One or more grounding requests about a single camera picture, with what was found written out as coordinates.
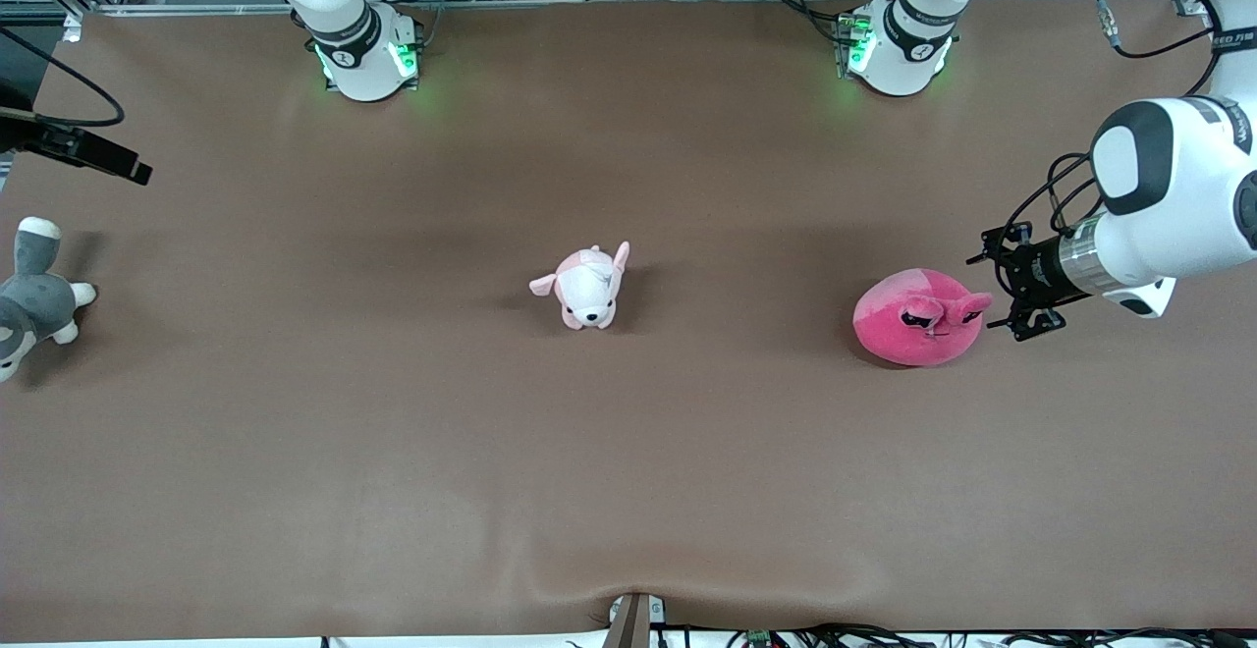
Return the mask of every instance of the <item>small stuffed dog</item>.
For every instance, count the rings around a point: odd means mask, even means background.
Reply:
[[[62,245],[62,229],[45,219],[23,219],[14,240],[14,276],[0,285],[0,383],[40,340],[68,344],[78,338],[74,310],[96,299],[85,281],[49,275]]]
[[[593,245],[563,259],[552,275],[529,281],[528,289],[538,298],[546,298],[554,290],[568,329],[606,329],[616,318],[616,295],[620,294],[620,280],[627,262],[627,241],[621,242],[615,259]]]

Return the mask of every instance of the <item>plush toy eye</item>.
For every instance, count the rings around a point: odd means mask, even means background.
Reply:
[[[934,323],[930,318],[915,318],[910,313],[903,313],[899,319],[906,323],[908,327],[921,327],[921,329],[929,329],[930,324]]]

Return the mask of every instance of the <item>plush toy tail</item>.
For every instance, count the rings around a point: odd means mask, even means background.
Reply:
[[[50,220],[26,217],[18,226],[13,242],[13,262],[18,275],[44,275],[57,260],[62,229]]]

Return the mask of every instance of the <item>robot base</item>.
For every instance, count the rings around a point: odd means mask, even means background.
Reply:
[[[872,0],[862,8],[851,10],[854,16],[867,19],[864,45],[860,58],[855,49],[838,48],[840,75],[857,75],[869,88],[889,97],[911,97],[920,93],[938,72],[943,70],[947,50],[952,48],[948,39],[943,48],[934,51],[925,62],[911,62],[904,57],[903,49],[890,41],[886,34],[886,8],[891,0]]]
[[[381,102],[400,88],[419,85],[419,68],[424,54],[422,30],[410,16],[383,4],[372,4],[380,14],[381,31],[376,44],[363,54],[358,67],[344,68],[323,57],[327,89],[354,102]]]

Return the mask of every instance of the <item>cable connector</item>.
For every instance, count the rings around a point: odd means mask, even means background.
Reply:
[[[1096,0],[1096,18],[1100,18],[1100,30],[1109,38],[1110,48],[1121,48],[1121,38],[1117,36],[1117,18],[1109,9],[1107,0]]]

